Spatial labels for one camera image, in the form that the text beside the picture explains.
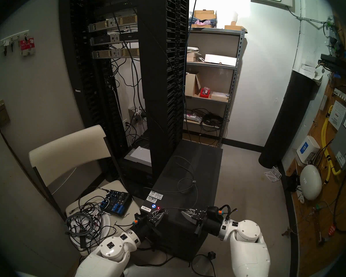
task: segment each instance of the red box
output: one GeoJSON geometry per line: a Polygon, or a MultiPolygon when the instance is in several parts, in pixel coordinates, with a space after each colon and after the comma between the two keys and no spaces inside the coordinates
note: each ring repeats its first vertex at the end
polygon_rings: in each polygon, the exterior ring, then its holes
{"type": "Polygon", "coordinates": [[[201,88],[200,90],[200,97],[202,98],[209,98],[209,95],[210,95],[210,88],[207,88],[207,87],[203,87],[201,88]]]}

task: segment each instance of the baseboard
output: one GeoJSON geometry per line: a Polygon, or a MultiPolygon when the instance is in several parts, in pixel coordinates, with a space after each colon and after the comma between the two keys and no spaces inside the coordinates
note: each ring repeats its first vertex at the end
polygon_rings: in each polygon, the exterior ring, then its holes
{"type": "Polygon", "coordinates": [[[227,138],[222,139],[222,144],[237,147],[237,148],[242,148],[242,149],[246,149],[246,150],[250,150],[250,151],[255,151],[255,152],[259,152],[259,153],[261,153],[263,151],[263,148],[264,148],[262,146],[249,144],[249,143],[245,143],[245,142],[240,142],[240,141],[236,141],[236,140],[231,140],[231,139],[227,139],[227,138]]]}
{"type": "MultiPolygon", "coordinates": [[[[201,137],[214,139],[214,140],[219,139],[216,136],[212,136],[212,135],[208,135],[208,134],[201,134],[199,132],[194,132],[194,131],[190,131],[190,134],[197,135],[197,136],[200,135],[201,137]]],[[[264,148],[262,146],[249,144],[249,143],[245,143],[245,142],[240,142],[240,141],[236,141],[236,140],[231,140],[231,139],[227,139],[227,138],[222,139],[222,144],[241,148],[241,149],[246,149],[246,150],[250,150],[250,151],[255,151],[255,152],[259,152],[259,153],[261,153],[263,151],[263,148],[264,148]]]]}
{"type": "MultiPolygon", "coordinates": [[[[281,182],[282,182],[282,186],[283,186],[284,197],[286,199],[288,221],[289,221],[290,225],[296,224],[295,208],[293,205],[291,192],[286,190],[287,177],[286,177],[286,173],[284,172],[282,162],[279,161],[277,163],[277,166],[278,166],[279,172],[282,174],[281,182]]],[[[289,238],[291,239],[290,277],[296,277],[297,276],[297,270],[298,270],[298,236],[296,234],[290,233],[289,238]]]]}

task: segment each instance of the dell server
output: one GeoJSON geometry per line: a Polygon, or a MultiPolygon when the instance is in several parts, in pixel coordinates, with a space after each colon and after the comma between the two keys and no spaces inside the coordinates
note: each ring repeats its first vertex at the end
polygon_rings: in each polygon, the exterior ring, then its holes
{"type": "MultiPolygon", "coordinates": [[[[140,50],[138,48],[130,48],[129,51],[133,58],[140,57],[140,50]]],[[[92,52],[93,59],[105,58],[130,58],[129,52],[126,48],[116,48],[109,50],[99,50],[92,52]]]]}
{"type": "Polygon", "coordinates": [[[134,32],[113,32],[108,35],[103,35],[101,37],[92,37],[90,39],[90,44],[94,45],[104,45],[104,44],[121,44],[125,42],[138,42],[138,31],[134,32]]]}
{"type": "Polygon", "coordinates": [[[137,27],[137,15],[126,16],[126,17],[117,17],[117,21],[115,18],[108,18],[105,21],[100,21],[98,23],[89,24],[88,31],[102,31],[102,30],[117,30],[118,26],[121,27],[137,27]]]}

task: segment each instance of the yellow cable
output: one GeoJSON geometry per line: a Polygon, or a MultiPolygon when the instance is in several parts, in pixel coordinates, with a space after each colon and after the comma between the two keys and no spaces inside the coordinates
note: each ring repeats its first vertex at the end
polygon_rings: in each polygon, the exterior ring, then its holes
{"type": "MultiPolygon", "coordinates": [[[[330,115],[331,112],[332,112],[332,108],[333,108],[333,105],[331,105],[331,107],[329,107],[329,110],[328,110],[328,114],[330,115]]],[[[328,126],[328,118],[329,117],[326,117],[325,118],[325,121],[324,121],[324,124],[323,124],[323,127],[322,127],[322,132],[321,132],[321,140],[322,140],[322,148],[325,148],[324,150],[324,155],[325,157],[328,159],[328,175],[327,175],[327,178],[325,179],[327,182],[329,181],[329,176],[330,176],[330,172],[332,171],[332,173],[337,176],[339,174],[341,174],[341,170],[338,170],[337,172],[335,171],[335,168],[333,166],[333,163],[332,163],[332,160],[329,156],[329,153],[328,153],[328,149],[327,149],[327,143],[326,143],[326,134],[327,134],[327,126],[328,126]]]]}

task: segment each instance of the red key tag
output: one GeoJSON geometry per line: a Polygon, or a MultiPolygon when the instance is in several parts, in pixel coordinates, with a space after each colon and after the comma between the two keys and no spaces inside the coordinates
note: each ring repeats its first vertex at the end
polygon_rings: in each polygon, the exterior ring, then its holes
{"type": "Polygon", "coordinates": [[[336,226],[334,224],[331,225],[331,227],[328,230],[328,235],[333,236],[336,231],[336,226]]]}
{"type": "Polygon", "coordinates": [[[19,42],[19,45],[21,46],[23,56],[35,53],[35,42],[33,38],[22,40],[19,42]]]}

